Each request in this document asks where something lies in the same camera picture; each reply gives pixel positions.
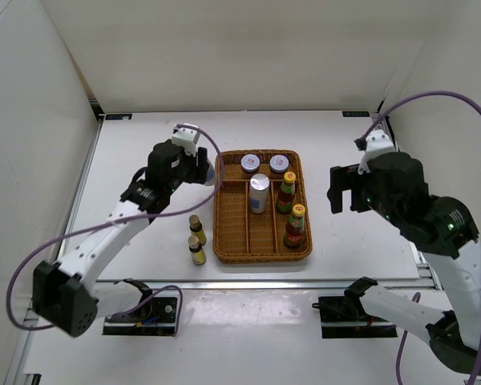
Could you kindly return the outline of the silver cap shaker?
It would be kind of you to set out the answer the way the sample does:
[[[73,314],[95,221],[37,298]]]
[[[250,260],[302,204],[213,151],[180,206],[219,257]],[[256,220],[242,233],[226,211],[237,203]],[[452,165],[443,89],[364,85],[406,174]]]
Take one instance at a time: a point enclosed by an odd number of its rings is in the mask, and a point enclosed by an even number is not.
[[[208,169],[206,172],[205,186],[213,186],[216,183],[216,170],[210,160],[208,160]]]
[[[266,210],[269,198],[270,180],[262,173],[255,174],[249,181],[249,207],[253,213]]]

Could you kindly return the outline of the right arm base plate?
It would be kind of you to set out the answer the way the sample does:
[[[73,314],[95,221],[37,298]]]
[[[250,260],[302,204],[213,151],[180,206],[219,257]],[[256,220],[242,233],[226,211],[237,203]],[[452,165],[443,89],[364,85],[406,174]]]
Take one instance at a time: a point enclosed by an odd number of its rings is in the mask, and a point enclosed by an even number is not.
[[[323,339],[398,337],[394,324],[383,318],[358,313],[342,296],[319,297],[312,308],[319,312]]]

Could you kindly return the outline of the small amber bottle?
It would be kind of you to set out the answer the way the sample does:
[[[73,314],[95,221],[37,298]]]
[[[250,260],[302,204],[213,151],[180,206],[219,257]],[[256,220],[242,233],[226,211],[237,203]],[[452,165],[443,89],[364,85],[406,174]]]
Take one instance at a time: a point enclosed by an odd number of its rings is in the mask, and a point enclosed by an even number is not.
[[[205,245],[207,242],[206,234],[200,218],[197,215],[191,215],[189,217],[189,228],[192,235],[196,236],[202,245]]]
[[[195,265],[203,265],[206,262],[206,254],[204,252],[200,239],[197,236],[191,235],[188,238],[188,248],[190,251],[192,262]]]

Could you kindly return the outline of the white lid jar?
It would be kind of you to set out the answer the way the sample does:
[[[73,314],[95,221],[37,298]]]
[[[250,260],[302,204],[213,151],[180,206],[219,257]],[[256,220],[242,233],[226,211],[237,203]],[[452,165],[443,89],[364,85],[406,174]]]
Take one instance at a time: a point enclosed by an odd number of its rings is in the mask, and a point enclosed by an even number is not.
[[[241,158],[240,162],[244,179],[250,179],[253,175],[258,174],[261,162],[257,155],[253,153],[246,154]]]
[[[282,179],[289,169],[289,160],[282,154],[276,154],[269,161],[270,177]]]

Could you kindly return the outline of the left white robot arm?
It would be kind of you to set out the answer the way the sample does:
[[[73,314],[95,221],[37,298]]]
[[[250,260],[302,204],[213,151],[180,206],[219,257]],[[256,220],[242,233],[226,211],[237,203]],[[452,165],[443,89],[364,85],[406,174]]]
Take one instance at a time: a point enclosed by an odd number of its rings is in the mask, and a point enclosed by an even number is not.
[[[170,204],[183,184],[211,184],[215,176],[206,148],[187,154],[170,140],[156,144],[112,210],[110,227],[93,231],[72,251],[34,269],[34,311],[71,337],[82,335],[97,318],[125,313],[136,322],[152,316],[150,288],[134,279],[116,282],[113,291],[95,283],[112,259],[156,214]]]

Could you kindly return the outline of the red sauce bottle yellow cap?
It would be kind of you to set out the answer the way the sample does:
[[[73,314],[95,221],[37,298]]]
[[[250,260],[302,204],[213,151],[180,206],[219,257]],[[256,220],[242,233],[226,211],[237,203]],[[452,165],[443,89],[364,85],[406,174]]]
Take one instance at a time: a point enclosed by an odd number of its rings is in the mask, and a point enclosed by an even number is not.
[[[292,207],[283,238],[287,247],[297,248],[301,244],[305,232],[305,214],[306,208],[304,205],[296,204]]]

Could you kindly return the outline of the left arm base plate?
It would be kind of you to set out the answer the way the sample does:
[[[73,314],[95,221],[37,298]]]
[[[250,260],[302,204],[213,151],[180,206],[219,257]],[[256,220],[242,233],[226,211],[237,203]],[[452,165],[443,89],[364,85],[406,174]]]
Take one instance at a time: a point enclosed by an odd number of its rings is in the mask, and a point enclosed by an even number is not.
[[[181,295],[164,290],[139,313],[113,315],[104,319],[102,335],[175,337],[180,325]]]

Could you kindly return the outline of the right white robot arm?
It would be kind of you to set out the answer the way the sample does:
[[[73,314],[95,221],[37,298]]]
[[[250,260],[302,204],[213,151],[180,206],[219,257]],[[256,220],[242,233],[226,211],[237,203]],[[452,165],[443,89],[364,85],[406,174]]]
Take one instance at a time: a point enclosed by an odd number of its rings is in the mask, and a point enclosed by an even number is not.
[[[481,246],[469,209],[430,194],[422,163],[405,152],[377,156],[367,166],[330,169],[332,212],[342,211],[342,194],[350,191],[353,211],[373,210],[386,219],[436,272],[451,309],[413,303],[363,277],[344,292],[346,315],[392,322],[424,341],[452,371],[481,376]]]

